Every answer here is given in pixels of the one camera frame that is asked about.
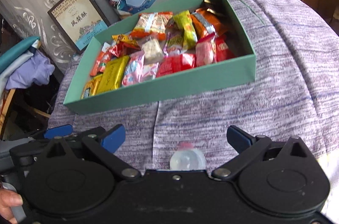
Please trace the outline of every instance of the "yellow snack wrapper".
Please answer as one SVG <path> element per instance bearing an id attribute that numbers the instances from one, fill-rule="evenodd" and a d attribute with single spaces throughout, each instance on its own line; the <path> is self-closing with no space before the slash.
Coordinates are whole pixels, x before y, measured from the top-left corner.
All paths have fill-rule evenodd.
<path id="1" fill-rule="evenodd" d="M 195 47 L 198 41 L 197 34 L 193 27 L 193 21 L 188 10 L 173 16 L 179 29 L 184 30 L 183 49 L 188 50 Z"/>
<path id="2" fill-rule="evenodd" d="M 137 41 L 134 40 L 134 39 L 131 39 L 128 35 L 113 35 L 112 39 L 116 43 L 124 42 L 124 43 L 128 44 L 127 47 L 140 49 L 140 47 L 138 46 Z"/>
<path id="3" fill-rule="evenodd" d="M 81 99 L 94 96 L 97 93 L 99 84 L 101 82 L 101 78 L 102 78 L 102 74 L 97 75 L 85 84 L 84 91 L 81 95 Z"/>
<path id="4" fill-rule="evenodd" d="M 121 86 L 129 56 L 123 56 L 107 63 L 96 94 L 116 90 Z"/>

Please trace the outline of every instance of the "purple cloth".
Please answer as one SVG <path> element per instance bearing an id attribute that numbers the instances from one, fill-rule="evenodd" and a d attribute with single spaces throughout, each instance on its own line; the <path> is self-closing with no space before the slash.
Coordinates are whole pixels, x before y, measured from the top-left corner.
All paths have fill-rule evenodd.
<path id="1" fill-rule="evenodd" d="M 33 83 L 49 84 L 50 75 L 53 74 L 54 69 L 50 60 L 37 50 L 33 57 L 13 72 L 8 79 L 6 89 L 28 88 Z"/>

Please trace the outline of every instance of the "fingernail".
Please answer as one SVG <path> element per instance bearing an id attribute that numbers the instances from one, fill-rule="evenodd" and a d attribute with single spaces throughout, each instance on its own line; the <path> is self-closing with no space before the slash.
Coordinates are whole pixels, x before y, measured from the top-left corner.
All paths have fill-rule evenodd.
<path id="1" fill-rule="evenodd" d="M 21 195 L 17 193 L 12 194 L 12 202 L 14 206 L 21 206 L 23 204 Z"/>

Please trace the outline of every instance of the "striped fabric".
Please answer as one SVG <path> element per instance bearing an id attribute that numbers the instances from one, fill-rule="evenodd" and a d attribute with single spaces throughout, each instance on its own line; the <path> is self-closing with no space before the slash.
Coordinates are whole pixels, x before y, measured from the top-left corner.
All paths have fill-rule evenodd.
<path id="1" fill-rule="evenodd" d="M 275 141 L 299 135 L 332 184 L 323 212 L 339 222 L 339 38 L 300 0 L 230 2 L 257 53 L 256 82 L 79 116 L 62 104 L 76 59 L 60 86 L 49 127 L 71 124 L 84 131 L 121 123 L 126 142 L 116 155 L 140 170 L 169 168 L 178 144 L 189 142 L 204 152 L 211 171 L 237 155 L 226 140 L 229 125 Z"/>

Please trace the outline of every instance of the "metal bolt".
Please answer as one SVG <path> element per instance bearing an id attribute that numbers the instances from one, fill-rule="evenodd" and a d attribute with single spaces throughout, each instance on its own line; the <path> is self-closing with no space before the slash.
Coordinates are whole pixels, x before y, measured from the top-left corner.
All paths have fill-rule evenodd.
<path id="1" fill-rule="evenodd" d="M 231 174 L 231 171 L 228 170 L 227 168 L 217 168 L 214 171 L 214 174 L 219 176 L 219 177 L 227 177 Z"/>
<path id="2" fill-rule="evenodd" d="M 133 177 L 137 176 L 139 174 L 139 172 L 134 168 L 126 168 L 121 172 L 121 174 L 125 177 L 133 178 Z"/>
<path id="3" fill-rule="evenodd" d="M 173 175 L 172 179 L 178 181 L 178 180 L 181 179 L 181 176 L 180 175 Z"/>

